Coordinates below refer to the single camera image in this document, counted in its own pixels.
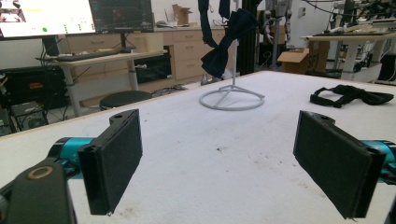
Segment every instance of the black cloth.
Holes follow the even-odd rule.
[[[209,18],[207,17],[207,11],[209,10],[209,0],[198,0],[198,9],[200,13],[202,33],[204,35],[204,43],[212,48],[215,48],[218,46],[218,44],[212,37],[212,30],[210,29]],[[223,19],[225,18],[228,20],[230,18],[230,0],[220,0],[219,14]]]
[[[259,22],[250,12],[242,8],[239,8],[236,12],[233,11],[231,13],[230,19],[228,20],[228,28],[225,30],[225,36],[221,39],[220,43],[215,46],[214,49],[209,51],[201,59],[203,62],[202,67],[205,69],[205,71],[209,75],[221,78],[228,62],[228,48],[235,39],[255,30],[258,25]]]
[[[320,97],[319,94],[322,91],[332,91],[337,94],[343,95],[337,101],[332,101],[329,99],[325,99]],[[321,88],[315,91],[314,94],[310,97],[310,102],[316,105],[329,105],[336,108],[341,108],[343,105],[346,105],[352,102],[355,99],[362,99],[364,103],[367,105],[382,105],[393,99],[393,94],[383,93],[383,92],[375,92],[375,91],[365,91],[363,89],[359,89],[353,86],[345,86],[338,85],[334,88],[326,89]]]

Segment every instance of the circular stand base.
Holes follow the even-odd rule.
[[[221,93],[221,92],[225,92],[221,98],[214,104],[214,105],[210,105],[208,103],[206,103],[204,101],[204,98],[206,98],[206,96],[214,94],[214,93]],[[254,95],[256,96],[259,100],[257,102],[255,102],[252,105],[245,105],[245,106],[220,106],[219,104],[224,100],[225,97],[227,97],[227,95],[230,92],[242,92],[242,93],[246,93],[246,94],[250,94],[250,95]],[[217,91],[210,91],[205,93],[204,95],[202,95],[199,99],[201,105],[204,105],[208,108],[211,109],[217,109],[217,110],[227,110],[227,111],[241,111],[241,110],[249,110],[249,109],[253,109],[256,107],[259,107],[260,105],[262,105],[264,103],[264,96],[260,95],[256,92],[253,91],[248,91],[245,89],[242,89],[240,87],[237,87],[235,85],[230,85],[230,86],[225,86],[222,88],[219,88]]]

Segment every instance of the keyboard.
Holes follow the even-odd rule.
[[[61,56],[61,57],[57,57],[56,61],[58,61],[58,62],[75,62],[75,61],[100,58],[100,57],[105,57],[105,56],[115,55],[115,54],[118,54],[118,52],[115,50],[106,50],[106,51],[100,51],[100,52],[94,52],[94,53],[88,53],[88,54],[76,54],[76,55],[71,55],[71,56]]]

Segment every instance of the cabinet drawer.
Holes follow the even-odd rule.
[[[204,74],[201,59],[185,60],[176,62],[176,79],[198,77]]]
[[[202,31],[176,31],[173,32],[174,41],[202,40]]]
[[[90,66],[79,66],[72,71],[73,77],[88,77],[106,72],[128,70],[127,62],[102,63]]]
[[[175,61],[201,59],[205,55],[202,41],[176,42],[174,45]]]
[[[173,45],[173,32],[163,32],[163,45],[169,46]]]
[[[69,49],[65,52],[78,53],[95,49],[111,49],[120,43],[120,35],[80,35],[67,37]]]

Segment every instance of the table surface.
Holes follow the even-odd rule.
[[[329,41],[329,40],[380,41],[380,40],[396,38],[396,32],[392,32],[386,35],[326,35],[326,36],[305,35],[305,36],[301,36],[300,38],[310,41]]]
[[[43,160],[58,139],[95,137],[108,127],[109,117],[138,108],[143,158],[113,216],[91,216],[83,180],[68,181],[79,223],[356,223],[341,217],[295,160],[299,112],[335,119],[338,127],[358,139],[396,142],[396,100],[379,106],[355,100],[343,108],[309,103],[314,91],[338,84],[392,94],[396,89],[261,72],[238,78],[236,85],[265,95],[264,105],[227,112],[199,104],[201,95],[230,83],[225,80],[0,137],[0,186]],[[231,93],[223,102],[254,100]],[[367,218],[358,218],[359,223],[383,223],[395,193],[394,186],[377,184]]]

